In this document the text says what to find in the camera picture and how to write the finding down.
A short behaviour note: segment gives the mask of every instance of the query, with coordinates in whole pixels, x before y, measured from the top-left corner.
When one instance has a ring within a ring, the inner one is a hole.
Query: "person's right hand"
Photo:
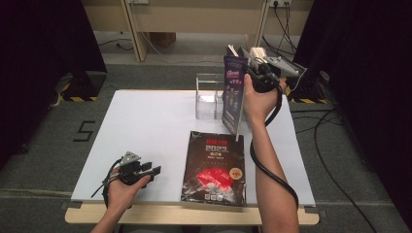
[[[282,89],[286,88],[284,81],[280,82]],[[252,78],[245,75],[245,102],[244,110],[250,122],[265,122],[267,115],[275,108],[277,103],[277,90],[273,89],[266,93],[255,91]]]

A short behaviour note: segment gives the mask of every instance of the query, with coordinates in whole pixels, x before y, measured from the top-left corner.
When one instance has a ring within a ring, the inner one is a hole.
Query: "hand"
[[[119,167],[113,169],[112,174],[118,173]],[[145,176],[133,185],[127,185],[120,180],[114,180],[109,186],[109,206],[108,210],[113,210],[117,213],[124,213],[127,208],[133,204],[134,197],[137,191],[146,185],[151,176]]]
[[[280,86],[285,89],[286,83],[281,81]],[[257,93],[253,87],[251,76],[245,75],[244,109],[250,122],[264,122],[267,115],[275,108],[277,101],[276,89],[266,93]]]

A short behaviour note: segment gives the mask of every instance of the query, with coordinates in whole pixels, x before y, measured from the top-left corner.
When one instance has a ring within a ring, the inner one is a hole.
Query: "person's right arm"
[[[264,124],[277,101],[277,92],[257,93],[249,75],[245,76],[244,109],[252,128],[253,146],[257,159],[283,181],[287,181],[276,151]],[[257,205],[264,233],[298,232],[294,198],[281,185],[256,167]]]

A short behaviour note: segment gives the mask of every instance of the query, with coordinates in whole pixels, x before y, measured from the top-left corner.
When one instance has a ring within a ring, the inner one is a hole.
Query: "gray floor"
[[[127,34],[96,32],[100,44]],[[273,38],[274,44],[280,38]],[[26,154],[13,156],[0,172],[0,232],[87,232],[92,225],[68,224],[65,206],[98,133],[116,89],[194,89],[196,73],[222,72],[224,46],[244,45],[243,36],[178,34],[167,49],[150,49],[138,63],[133,50],[121,40],[101,46],[108,76],[97,101],[61,102],[44,117],[28,142]],[[301,226],[301,232],[372,232],[360,212],[326,172],[364,212],[378,232],[409,232],[376,174],[362,163],[351,135],[337,112],[317,129],[319,117],[331,104],[290,103],[302,158],[313,189],[321,221]],[[78,130],[84,120],[94,121],[86,142]]]

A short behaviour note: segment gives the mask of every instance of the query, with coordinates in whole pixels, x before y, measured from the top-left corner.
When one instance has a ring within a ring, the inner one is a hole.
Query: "transparent book holder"
[[[221,119],[223,114],[223,74],[197,74],[196,118]]]

